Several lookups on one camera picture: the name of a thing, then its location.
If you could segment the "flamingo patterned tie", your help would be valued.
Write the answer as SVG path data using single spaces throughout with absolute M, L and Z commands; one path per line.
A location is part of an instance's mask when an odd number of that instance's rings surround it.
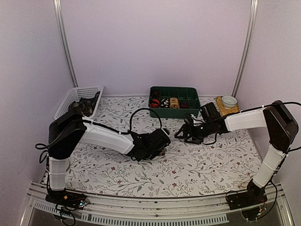
M 163 148 L 161 149 L 160 153 L 158 154 L 159 156 L 164 156 L 166 154 L 166 149 Z

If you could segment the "green divided organizer box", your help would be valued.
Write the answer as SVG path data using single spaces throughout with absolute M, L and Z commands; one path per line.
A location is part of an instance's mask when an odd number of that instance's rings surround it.
M 191 87 L 153 86 L 150 88 L 151 117 L 182 119 L 187 114 L 198 116 L 201 107 L 197 90 Z

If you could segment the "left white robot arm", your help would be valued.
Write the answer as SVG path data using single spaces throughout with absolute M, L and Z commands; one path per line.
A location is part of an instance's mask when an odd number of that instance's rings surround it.
M 138 134 L 119 132 L 81 116 L 61 117 L 49 126 L 48 144 L 35 148 L 48 154 L 48 193 L 59 204 L 66 204 L 70 194 L 65 190 L 67 161 L 79 143 L 97 145 L 141 161 L 158 156 L 170 144 L 169 133 L 158 128 Z

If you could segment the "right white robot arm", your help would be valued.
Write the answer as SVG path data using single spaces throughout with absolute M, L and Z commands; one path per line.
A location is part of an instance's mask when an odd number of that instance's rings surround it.
M 218 136 L 238 130 L 265 129 L 268 138 L 267 151 L 261 166 L 248 183 L 247 192 L 243 195 L 245 204 L 254 205 L 261 198 L 266 185 L 280 170 L 286 156 L 300 149 L 300 147 L 291 148 L 299 132 L 299 125 L 287 108 L 288 105 L 300 106 L 301 104 L 276 100 L 271 104 L 221 115 L 210 102 L 200 108 L 202 121 L 189 116 L 174 137 L 186 143 L 204 144 L 204 139 L 209 135 Z

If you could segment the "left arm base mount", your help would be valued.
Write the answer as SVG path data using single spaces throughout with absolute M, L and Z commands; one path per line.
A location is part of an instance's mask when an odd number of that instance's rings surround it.
M 54 191 L 48 193 L 45 200 L 47 202 L 71 208 L 72 210 L 83 209 L 90 204 L 90 200 L 86 195 L 67 191 Z

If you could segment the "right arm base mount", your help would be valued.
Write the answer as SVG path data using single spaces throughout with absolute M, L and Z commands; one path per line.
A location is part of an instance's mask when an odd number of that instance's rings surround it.
M 265 193 L 260 194 L 259 196 L 254 196 L 249 194 L 247 191 L 238 193 L 238 192 L 228 192 L 225 196 L 226 202 L 228 203 L 230 210 L 241 209 L 256 204 L 263 204 L 268 200 Z

